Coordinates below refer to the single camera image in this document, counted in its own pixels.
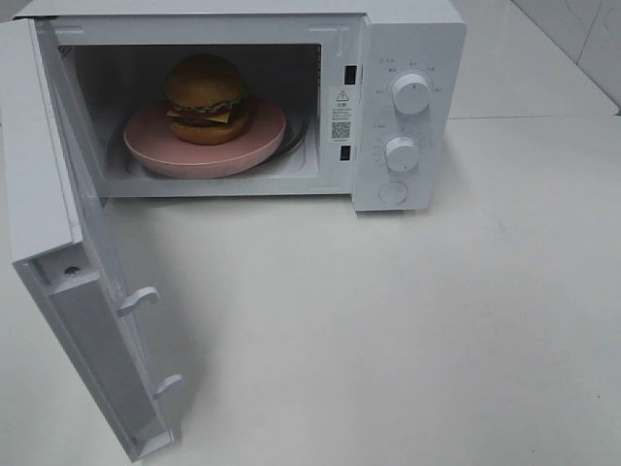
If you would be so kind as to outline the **white microwave door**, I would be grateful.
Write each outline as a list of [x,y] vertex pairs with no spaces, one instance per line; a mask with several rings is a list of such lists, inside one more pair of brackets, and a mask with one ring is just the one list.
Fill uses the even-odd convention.
[[14,268],[130,459],[168,446],[173,429],[137,323],[158,290],[125,283],[71,61],[47,21],[1,26],[1,113]]

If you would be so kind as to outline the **toy burger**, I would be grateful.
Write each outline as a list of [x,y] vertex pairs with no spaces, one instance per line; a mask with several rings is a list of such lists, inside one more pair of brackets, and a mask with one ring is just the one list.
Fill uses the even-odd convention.
[[249,122],[248,87],[228,59],[198,53],[180,61],[168,75],[166,116],[175,136],[187,143],[216,146],[241,136]]

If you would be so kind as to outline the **lower white microwave knob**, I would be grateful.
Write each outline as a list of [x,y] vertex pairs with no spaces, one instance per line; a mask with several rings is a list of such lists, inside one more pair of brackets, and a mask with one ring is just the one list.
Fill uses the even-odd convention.
[[384,157],[387,168],[395,173],[414,170],[420,159],[418,141],[407,136],[399,136],[385,145]]

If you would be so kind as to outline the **white microwave oven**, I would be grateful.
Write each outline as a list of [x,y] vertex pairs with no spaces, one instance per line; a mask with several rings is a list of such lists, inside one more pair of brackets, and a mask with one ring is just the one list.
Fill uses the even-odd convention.
[[[85,162],[103,198],[347,194],[358,211],[430,202],[467,27],[448,1],[33,1],[12,20],[47,21],[74,68],[94,151]],[[303,170],[280,177],[108,179],[114,129],[161,95],[167,71],[199,51],[235,62],[250,88],[313,122]],[[432,82],[430,106],[406,116],[391,85],[410,70]],[[418,141],[409,172],[385,145]],[[385,204],[385,183],[408,198]]]

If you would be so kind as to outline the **round door release button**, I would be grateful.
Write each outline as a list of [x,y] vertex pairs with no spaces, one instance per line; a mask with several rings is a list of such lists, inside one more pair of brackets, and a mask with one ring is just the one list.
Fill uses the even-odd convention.
[[402,182],[385,183],[379,188],[378,197],[385,204],[401,204],[408,198],[408,186]]

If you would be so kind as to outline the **white microwave knob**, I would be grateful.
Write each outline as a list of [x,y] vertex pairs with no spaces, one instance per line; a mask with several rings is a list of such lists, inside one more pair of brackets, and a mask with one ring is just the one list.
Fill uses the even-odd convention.
[[395,173],[414,170],[420,159],[418,141],[407,136],[399,136],[385,145],[384,157],[387,168]]
[[406,116],[425,111],[431,103],[431,79],[420,70],[410,70],[396,78],[391,85],[393,104]]

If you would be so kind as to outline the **pink round plate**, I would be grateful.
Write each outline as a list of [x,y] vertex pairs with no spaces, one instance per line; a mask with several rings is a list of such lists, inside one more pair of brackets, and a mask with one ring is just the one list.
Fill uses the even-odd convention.
[[169,102],[157,101],[134,114],[123,132],[132,154],[149,170],[177,179],[214,179],[253,168],[283,141],[284,112],[249,97],[226,124],[173,126]]

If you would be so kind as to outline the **upper white microwave knob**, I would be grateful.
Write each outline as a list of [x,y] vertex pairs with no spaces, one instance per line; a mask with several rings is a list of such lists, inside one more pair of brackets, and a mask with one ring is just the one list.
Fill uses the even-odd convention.
[[391,85],[393,104],[406,116],[425,111],[431,103],[431,79],[420,70],[410,70],[396,78]]

